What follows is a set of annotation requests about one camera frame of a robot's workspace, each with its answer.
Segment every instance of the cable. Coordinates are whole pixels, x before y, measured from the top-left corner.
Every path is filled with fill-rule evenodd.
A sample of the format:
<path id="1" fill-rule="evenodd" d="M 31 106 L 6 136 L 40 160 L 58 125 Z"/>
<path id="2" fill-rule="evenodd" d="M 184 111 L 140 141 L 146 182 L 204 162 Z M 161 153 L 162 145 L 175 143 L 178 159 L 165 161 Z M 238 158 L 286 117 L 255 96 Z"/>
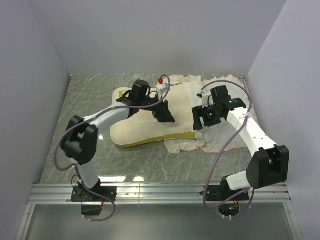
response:
<path id="1" fill-rule="evenodd" d="M 148 95 L 148 96 L 150 96 L 150 94 L 152 94 L 152 93 L 155 93 L 155 97 L 158 97 L 158 92 L 157 92 L 157 91 L 151 91 L 151 92 L 149 92 L 149 95 Z"/>
<path id="2" fill-rule="evenodd" d="M 99 198 L 102 198 L 104 199 L 105 201 L 108 201 L 108 202 L 111 202 L 112 205 L 113 205 L 113 211 L 112 213 L 105 217 L 105 218 L 101 218 L 101 219 L 92 219 L 92 218 L 89 218 L 87 216 L 85 216 L 84 218 L 88 219 L 89 221 L 92 221 L 92 222 L 102 222 L 104 220 L 108 220 L 110 219 L 116 212 L 116 204 L 114 203 L 114 201 L 112 201 L 111 199 L 109 199 L 108 197 L 105 197 L 105 196 L 102 196 L 92 190 L 90 190 L 86 184 L 83 182 L 82 178 L 81 178 L 81 175 L 80 175 L 80 172 L 78 170 L 78 167 L 75 163 L 72 163 L 70 164 L 69 166 L 66 166 L 66 167 L 60 167 L 59 164 L 58 164 L 58 150 L 59 150 L 59 146 L 61 146 L 61 143 L 65 140 L 65 138 L 67 137 L 67 135 L 72 132 L 74 129 L 82 126 L 82 125 L 85 125 L 87 123 L 90 123 L 92 121 L 94 121 L 95 119 L 101 117 L 102 115 L 110 112 L 110 111 L 113 111 L 113 110 L 116 110 L 116 109 L 125 109 L 125 108 L 128 108 L 128 109 L 147 109 L 147 108 L 151 108 L 151 107 L 154 107 L 160 103 L 162 103 L 165 98 L 168 96 L 168 93 L 170 91 L 170 87 L 171 87 L 171 80 L 170 80 L 170 77 L 167 75 L 167 74 L 163 74 L 160 78 L 163 79 L 164 77 L 166 77 L 168 79 L 168 91 L 164 94 L 164 96 L 159 99 L 159 101 L 157 101 L 156 103 L 153 103 L 153 104 L 150 104 L 150 105 L 145 105 L 145 106 L 115 106 L 115 107 L 109 107 L 109 108 L 106 108 L 104 109 L 103 111 L 101 111 L 99 114 L 97 114 L 95 117 L 92 117 L 90 119 L 87 119 L 87 120 L 84 120 L 74 126 L 72 126 L 71 128 L 69 128 L 67 131 L 65 131 L 65 133 L 61 136 L 61 138 L 59 139 L 55 149 L 54 149 L 54 154 L 53 154 L 53 159 L 54 159 L 54 165 L 55 167 L 60 170 L 60 171 L 66 171 L 70 168 L 75 168 L 75 171 L 78 175 L 78 181 L 81 182 L 81 185 L 84 187 L 85 190 L 87 190 L 89 193 L 91 193 L 92 195 L 95 195 Z"/>
<path id="3" fill-rule="evenodd" d="M 209 100 L 210 100 L 210 97 L 212 98 L 212 95 L 210 95 L 210 96 L 208 97 L 208 107 L 209 107 Z"/>
<path id="4" fill-rule="evenodd" d="M 77 177 L 77 178 L 79 179 L 79 177 L 78 177 L 77 174 L 73 175 L 73 177 L 71 178 L 71 186 L 72 186 L 72 189 L 75 188 L 74 185 L 72 184 L 72 181 L 73 181 L 73 179 L 74 179 L 75 177 Z"/>
<path id="5" fill-rule="evenodd" d="M 210 83 L 206 84 L 201 90 L 203 91 L 206 87 L 208 87 L 208 86 L 211 85 L 211 84 L 215 84 L 215 83 L 228 83 L 228 84 L 235 85 L 235 86 L 239 87 L 240 89 L 242 89 L 242 90 L 244 91 L 244 93 L 245 93 L 245 94 L 247 95 L 247 97 L 248 97 L 248 100 L 249 100 L 249 108 L 248 108 L 248 111 L 247 111 L 247 115 L 246 115 L 245 118 L 244 118 L 244 121 L 243 121 L 242 126 L 241 126 L 241 127 L 239 128 L 239 130 L 236 131 L 236 133 L 235 133 L 232 137 L 230 137 L 230 139 L 223 145 L 223 147 L 222 147 L 221 150 L 219 151 L 219 153 L 218 153 L 218 155 L 216 156 L 215 161 L 214 161 L 214 163 L 213 163 L 213 165 L 212 165 L 212 168 L 211 168 L 209 177 L 208 177 L 208 179 L 207 179 L 207 181 L 206 181 L 206 183 L 205 183 L 204 191 L 203 191 L 203 204 L 204 204 L 207 208 L 209 208 L 209 209 L 214 209 L 214 208 L 216 208 L 216 207 L 219 207 L 219 206 L 225 204 L 226 202 L 234 199 L 236 196 L 239 196 L 240 194 L 242 194 L 242 193 L 244 193 L 244 192 L 246 192 L 246 191 L 249 190 L 249 189 L 243 189 L 243 190 L 237 192 L 236 194 L 234 194 L 233 196 L 227 198 L 226 200 L 224 200 L 224 201 L 222 201 L 222 202 L 220 202 L 220 203 L 217 203 L 217 204 L 215 204 L 215 205 L 213 205 L 213 206 L 208 206 L 208 205 L 207 205 L 207 202 L 206 202 L 206 196 L 207 196 L 207 192 L 208 192 L 208 187 L 209 187 L 209 184 L 210 184 L 210 180 L 211 180 L 212 175 L 213 175 L 213 173 L 214 173 L 214 171 L 215 171 L 215 168 L 216 168 L 216 166 L 217 166 L 217 164 L 218 164 L 218 161 L 220 160 L 222 153 L 225 151 L 225 149 L 226 149 L 227 146 L 231 143 L 231 141 L 232 141 L 233 139 L 235 139 L 235 137 L 245 128 L 245 126 L 246 126 L 246 124 L 247 124 L 247 122 L 248 122 L 248 118 L 249 118 L 249 114 L 248 114 L 248 113 L 250 113 L 250 111 L 251 111 L 251 109 L 252 109 L 252 100 L 251 100 L 251 97 L 250 97 L 249 93 L 247 92 L 246 89 L 244 89 L 242 86 L 240 86 L 239 84 L 237 84 L 237 83 L 235 83 L 235 82 L 228 81 L 228 80 L 217 80 L 217 81 L 213 81 L 213 82 L 210 82 Z M 248 208 L 249 208 L 249 206 L 250 206 L 250 204 L 251 204 L 251 202 L 252 202 L 252 200 L 253 200 L 254 193 L 255 193 L 255 190 L 253 189 L 253 190 L 252 190 L 251 199 L 250 199 L 247 207 L 246 207 L 241 213 L 239 213 L 239 214 L 236 215 L 236 216 L 241 216 L 245 211 L 248 210 Z"/>

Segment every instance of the glass panel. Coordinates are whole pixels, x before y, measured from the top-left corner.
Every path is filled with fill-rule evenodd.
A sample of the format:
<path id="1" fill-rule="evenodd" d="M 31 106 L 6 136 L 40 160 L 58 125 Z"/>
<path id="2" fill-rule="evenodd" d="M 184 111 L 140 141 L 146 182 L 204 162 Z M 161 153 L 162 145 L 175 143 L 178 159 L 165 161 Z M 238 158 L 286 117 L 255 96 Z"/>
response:
<path id="1" fill-rule="evenodd" d="M 209 80 L 215 76 L 200 73 L 193 75 L 201 75 L 202 80 Z M 53 163 L 54 147 L 74 115 L 85 117 L 101 111 L 111 105 L 112 94 L 117 88 L 131 88 L 137 79 L 146 80 L 154 87 L 159 77 L 160 74 L 73 75 L 41 182 L 69 183 L 75 174 L 73 169 L 58 171 Z M 99 135 L 94 164 L 102 182 L 203 182 L 208 178 L 215 156 L 216 153 L 205 153 L 202 150 L 169 154 L 164 142 L 131 148 L 117 147 L 111 140 L 110 130 L 107 130 Z M 70 164 L 62 151 L 59 152 L 58 159 L 62 166 Z M 225 152 L 212 180 L 220 181 L 221 177 L 244 171 L 250 160 L 247 148 Z"/>
<path id="2" fill-rule="evenodd" d="M 202 205 L 117 208 L 115 216 L 105 222 L 88 222 L 81 218 L 79 205 L 37 205 L 26 239 L 293 239 L 282 203 L 254 203 L 246 214 L 231 221 Z"/>

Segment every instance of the marble surface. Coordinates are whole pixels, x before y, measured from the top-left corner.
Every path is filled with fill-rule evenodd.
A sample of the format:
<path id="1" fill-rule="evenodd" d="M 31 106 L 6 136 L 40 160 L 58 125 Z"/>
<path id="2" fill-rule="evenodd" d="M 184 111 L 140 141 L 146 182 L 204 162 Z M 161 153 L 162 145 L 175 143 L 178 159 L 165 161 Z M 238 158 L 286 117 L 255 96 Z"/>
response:
<path id="1" fill-rule="evenodd" d="M 202 80 L 215 77 L 214 74 L 199 74 Z M 70 182 L 73 169 L 59 171 L 54 166 L 53 152 L 60 136 L 65 132 L 70 118 L 94 114 L 111 104 L 112 93 L 119 87 L 132 87 L 137 79 L 146 80 L 154 86 L 161 74 L 90 74 L 73 75 L 66 94 L 52 146 L 42 174 L 41 183 Z M 196 182 L 205 181 L 216 153 L 202 150 L 169 154 L 163 142 L 149 143 L 132 148 L 114 145 L 110 131 L 100 134 L 94 157 L 96 171 L 103 182 Z M 61 166 L 70 164 L 69 159 L 59 151 Z M 251 156 L 247 148 L 224 152 L 213 174 L 212 180 L 244 171 Z"/>

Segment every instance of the white robotic arm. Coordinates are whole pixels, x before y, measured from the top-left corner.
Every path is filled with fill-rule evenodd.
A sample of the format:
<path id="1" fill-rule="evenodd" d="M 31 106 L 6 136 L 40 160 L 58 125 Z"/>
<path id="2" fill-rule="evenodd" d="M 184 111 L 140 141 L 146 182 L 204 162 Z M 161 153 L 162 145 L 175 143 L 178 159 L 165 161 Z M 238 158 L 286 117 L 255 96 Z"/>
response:
<path id="1" fill-rule="evenodd" d="M 287 180 L 289 150 L 286 146 L 278 146 L 250 115 L 247 116 L 248 109 L 240 98 L 232 99 L 225 85 L 212 88 L 210 92 L 201 92 L 198 96 L 202 98 L 202 105 L 192 109 L 194 130 L 202 129 L 203 124 L 214 126 L 224 118 L 238 131 L 247 117 L 246 125 L 239 134 L 252 159 L 246 171 L 222 178 L 220 186 L 225 199 L 238 190 L 259 189 Z M 212 105 L 208 104 L 211 96 Z"/>
<path id="2" fill-rule="evenodd" d="M 149 84 L 144 80 L 136 80 L 132 89 L 110 107 L 84 118 L 71 118 L 60 146 L 81 177 L 78 183 L 81 188 L 80 195 L 86 194 L 86 199 L 94 201 L 99 198 L 88 193 L 87 189 L 95 193 L 101 193 L 103 190 L 92 161 L 97 150 L 99 132 L 104 132 L 117 122 L 130 118 L 140 109 L 151 111 L 160 123 L 174 123 L 168 101 L 164 100 L 169 90 L 170 84 L 158 84 L 156 95 L 151 97 Z"/>

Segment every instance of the black joint motor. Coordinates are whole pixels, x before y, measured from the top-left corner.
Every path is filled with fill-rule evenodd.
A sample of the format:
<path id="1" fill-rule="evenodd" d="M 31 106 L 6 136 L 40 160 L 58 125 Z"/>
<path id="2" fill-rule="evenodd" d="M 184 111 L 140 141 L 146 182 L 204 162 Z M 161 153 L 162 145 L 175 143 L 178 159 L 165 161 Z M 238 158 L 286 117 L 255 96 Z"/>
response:
<path id="1" fill-rule="evenodd" d="M 136 80 L 132 86 L 128 99 L 133 103 L 139 102 L 141 99 L 146 97 L 149 88 L 150 85 L 147 81 L 140 79 Z"/>
<path id="2" fill-rule="evenodd" d="M 83 118 L 71 118 L 66 130 L 82 123 Z M 61 148 L 68 158 L 76 160 L 80 165 L 90 162 L 97 151 L 98 129 L 89 123 L 83 124 L 72 130 L 61 143 Z"/>
<path id="3" fill-rule="evenodd" d="M 286 146 L 275 145 L 271 149 L 260 148 L 255 152 L 246 169 L 249 184 L 260 189 L 283 183 L 288 177 L 289 150 Z"/>

